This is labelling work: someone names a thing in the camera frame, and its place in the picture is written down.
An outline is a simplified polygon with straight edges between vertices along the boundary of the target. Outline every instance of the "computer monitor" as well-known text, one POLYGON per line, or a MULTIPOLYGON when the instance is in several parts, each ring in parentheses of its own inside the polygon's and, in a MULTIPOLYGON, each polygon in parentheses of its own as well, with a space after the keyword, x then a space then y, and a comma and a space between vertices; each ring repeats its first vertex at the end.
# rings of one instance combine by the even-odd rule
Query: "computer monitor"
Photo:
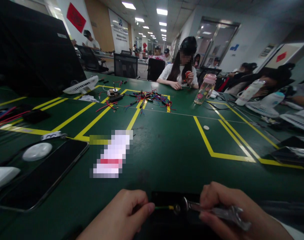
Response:
POLYGON ((0 1, 0 75, 22 96, 59 96, 86 79, 63 22, 0 1))

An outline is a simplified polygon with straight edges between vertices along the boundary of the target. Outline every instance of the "hand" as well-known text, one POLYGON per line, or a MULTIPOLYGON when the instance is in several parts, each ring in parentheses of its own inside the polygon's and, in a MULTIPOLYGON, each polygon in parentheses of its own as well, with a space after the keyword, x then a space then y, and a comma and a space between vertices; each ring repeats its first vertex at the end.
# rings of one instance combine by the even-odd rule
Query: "hand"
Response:
POLYGON ((169 82, 170 82, 170 86, 175 90, 182 89, 181 85, 178 82, 173 82, 173 81, 169 81, 169 82))
POLYGON ((218 236, 224 240, 293 240, 283 226, 264 212, 251 198, 238 189, 227 188, 217 182, 204 185, 200 204, 204 209, 211 209, 222 203, 225 206, 235 205, 243 209, 240 215, 243 221, 249 221, 252 226, 248 232, 238 227, 229 226, 221 219, 209 212, 201 212, 199 218, 209 225, 218 236))
POLYGON ((144 191, 122 189, 79 235, 77 240, 130 240, 154 211, 144 191))
POLYGON ((190 85, 190 83, 192 83, 193 79, 194 79, 194 74, 191 71, 187 71, 186 74, 189 73, 187 75, 188 79, 186 80, 186 82, 188 83, 188 85, 190 85))

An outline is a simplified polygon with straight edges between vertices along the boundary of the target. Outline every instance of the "long black hair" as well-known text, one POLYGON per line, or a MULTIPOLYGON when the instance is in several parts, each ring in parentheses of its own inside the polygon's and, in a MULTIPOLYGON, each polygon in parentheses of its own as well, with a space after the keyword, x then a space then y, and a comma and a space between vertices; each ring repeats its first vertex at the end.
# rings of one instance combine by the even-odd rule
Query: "long black hair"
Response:
POLYGON ((182 41, 182 44, 179 47, 179 51, 175 57, 172 70, 167 78, 167 81, 173 81, 177 82, 178 75, 180 74, 180 55, 181 53, 185 55, 192 56, 190 61, 184 65, 183 71, 182 71, 182 79, 185 79, 185 73, 187 71, 192 72, 192 63, 193 61, 193 55, 195 54, 197 49, 197 43, 195 37, 187 37, 182 41))

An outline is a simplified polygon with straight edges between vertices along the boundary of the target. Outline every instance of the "small white fan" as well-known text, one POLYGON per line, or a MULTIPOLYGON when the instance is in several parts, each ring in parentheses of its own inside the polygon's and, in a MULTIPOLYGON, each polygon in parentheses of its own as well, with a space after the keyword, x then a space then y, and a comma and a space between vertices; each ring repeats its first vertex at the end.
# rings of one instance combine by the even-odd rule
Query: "small white fan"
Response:
POLYGON ((304 130, 304 110, 295 114, 281 114, 280 118, 304 130))
POLYGON ((248 102, 245 106, 252 111, 270 118, 276 118, 279 113, 274 109, 276 105, 283 101, 285 95, 280 92, 271 93, 260 102, 248 102))

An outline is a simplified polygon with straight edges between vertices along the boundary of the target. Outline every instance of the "smartphone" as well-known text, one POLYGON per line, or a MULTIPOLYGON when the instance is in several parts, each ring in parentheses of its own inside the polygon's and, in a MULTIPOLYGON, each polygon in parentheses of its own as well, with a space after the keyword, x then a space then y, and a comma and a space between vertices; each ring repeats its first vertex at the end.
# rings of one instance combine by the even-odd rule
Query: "smartphone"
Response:
POLYGON ((88 142, 70 139, 63 143, 0 199, 0 208, 28 212, 38 207, 88 148, 88 142))

